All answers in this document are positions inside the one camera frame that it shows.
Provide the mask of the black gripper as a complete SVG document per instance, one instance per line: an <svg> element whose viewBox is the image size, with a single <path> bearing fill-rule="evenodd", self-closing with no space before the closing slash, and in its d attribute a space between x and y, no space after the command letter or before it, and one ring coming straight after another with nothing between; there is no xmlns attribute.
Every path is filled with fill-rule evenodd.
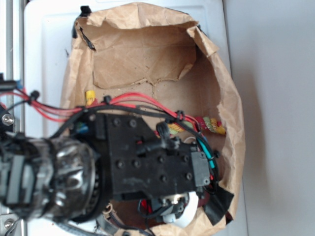
<svg viewBox="0 0 315 236"><path fill-rule="evenodd" d="M138 201L145 218L179 216L210 184L207 158L196 144L170 137L167 124L156 135L140 117L99 113L93 147L100 155L100 199Z"/></svg>

